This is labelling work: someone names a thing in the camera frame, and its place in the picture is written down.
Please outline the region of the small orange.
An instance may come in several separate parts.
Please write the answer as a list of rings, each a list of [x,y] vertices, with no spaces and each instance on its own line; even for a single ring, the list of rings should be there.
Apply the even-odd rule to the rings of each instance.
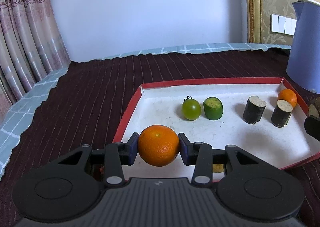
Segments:
[[[278,94],[277,100],[285,100],[291,104],[293,108],[297,105],[297,96],[295,92],[291,89],[283,89]]]

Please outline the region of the green cucumber piece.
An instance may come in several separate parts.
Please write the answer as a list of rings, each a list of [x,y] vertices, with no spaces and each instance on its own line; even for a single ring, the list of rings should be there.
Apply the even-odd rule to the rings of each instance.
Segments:
[[[222,102],[216,97],[208,97],[203,101],[203,108],[206,117],[210,120],[218,120],[223,115]]]

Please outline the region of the pink patterned curtain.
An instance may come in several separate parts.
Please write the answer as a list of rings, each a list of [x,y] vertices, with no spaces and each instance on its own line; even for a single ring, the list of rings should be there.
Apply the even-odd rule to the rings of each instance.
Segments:
[[[70,58],[50,0],[1,0],[1,119]]]

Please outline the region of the light blue checked sheet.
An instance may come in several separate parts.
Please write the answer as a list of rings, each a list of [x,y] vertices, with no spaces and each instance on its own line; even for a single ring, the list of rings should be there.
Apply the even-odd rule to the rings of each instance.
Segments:
[[[115,58],[125,58],[128,56],[147,54],[162,55],[173,52],[178,54],[198,55],[232,50],[266,51],[270,48],[286,49],[289,51],[289,53],[291,49],[288,45],[278,44],[212,43],[135,51],[117,56]],[[10,161],[10,156],[13,152],[13,149],[16,148],[20,143],[22,133],[24,133],[29,126],[31,126],[36,109],[48,99],[51,89],[57,86],[57,82],[67,73],[68,68],[69,67],[62,68],[48,74],[48,76],[46,76],[43,80],[36,83],[33,89],[18,102],[16,102],[8,111],[3,123],[1,124],[1,178],[3,177],[5,169]]]

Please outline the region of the blue electric kettle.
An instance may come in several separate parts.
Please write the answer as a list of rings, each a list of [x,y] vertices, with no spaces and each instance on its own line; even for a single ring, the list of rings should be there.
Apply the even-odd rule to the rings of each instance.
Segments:
[[[303,89],[319,94],[319,2],[298,0],[293,7],[297,22],[286,73]]]

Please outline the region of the green tomato with stem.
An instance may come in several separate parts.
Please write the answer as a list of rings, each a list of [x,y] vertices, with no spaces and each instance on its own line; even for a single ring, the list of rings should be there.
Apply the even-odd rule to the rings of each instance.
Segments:
[[[182,114],[187,120],[197,120],[201,115],[201,106],[199,102],[191,96],[186,96],[182,104]]]

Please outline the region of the dark striped table cloth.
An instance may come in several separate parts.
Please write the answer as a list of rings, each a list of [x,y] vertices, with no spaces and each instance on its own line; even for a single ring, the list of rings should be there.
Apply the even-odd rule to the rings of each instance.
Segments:
[[[206,54],[138,55],[72,62],[35,112],[33,122],[13,149],[1,180],[1,226],[20,216],[12,188],[31,169],[82,144],[111,143],[131,97],[143,83],[181,79],[286,77],[289,51],[222,51]]]

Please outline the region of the gold picture frame moulding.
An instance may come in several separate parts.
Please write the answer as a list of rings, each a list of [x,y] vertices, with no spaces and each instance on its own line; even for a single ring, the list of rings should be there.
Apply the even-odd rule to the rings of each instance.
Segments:
[[[263,21],[263,0],[246,0],[247,31],[250,43],[261,42],[261,24]]]

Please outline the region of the brown kiwi fruit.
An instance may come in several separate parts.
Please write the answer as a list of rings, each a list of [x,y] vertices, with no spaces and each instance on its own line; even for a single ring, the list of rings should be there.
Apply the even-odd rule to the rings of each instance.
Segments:
[[[213,173],[222,173],[224,172],[223,164],[213,164]]]

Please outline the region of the red tray white inside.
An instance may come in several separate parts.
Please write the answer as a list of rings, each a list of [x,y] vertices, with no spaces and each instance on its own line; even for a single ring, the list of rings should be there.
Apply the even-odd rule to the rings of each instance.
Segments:
[[[306,133],[308,106],[299,99],[286,126],[271,123],[278,93],[290,88],[284,78],[209,78],[145,83],[132,96],[119,123],[115,142],[127,142],[133,133],[150,125],[165,125],[184,133],[191,142],[205,142],[215,149],[234,144],[269,164],[286,169],[319,157],[319,141]],[[223,115],[210,120],[201,115],[195,121],[184,118],[181,106],[186,96],[202,103],[217,97]],[[248,124],[243,119],[247,100],[258,96],[266,102],[261,120]]]

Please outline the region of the large orange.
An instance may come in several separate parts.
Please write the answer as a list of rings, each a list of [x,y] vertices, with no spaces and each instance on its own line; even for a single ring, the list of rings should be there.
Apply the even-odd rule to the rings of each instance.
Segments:
[[[149,126],[141,132],[138,139],[140,157],[154,167],[164,167],[173,162],[179,150],[178,135],[167,126]]]

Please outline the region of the white wall switch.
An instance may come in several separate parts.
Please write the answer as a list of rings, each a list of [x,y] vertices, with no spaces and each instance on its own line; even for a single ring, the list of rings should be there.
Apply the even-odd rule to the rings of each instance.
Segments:
[[[271,32],[293,36],[297,20],[280,15],[271,15]]]

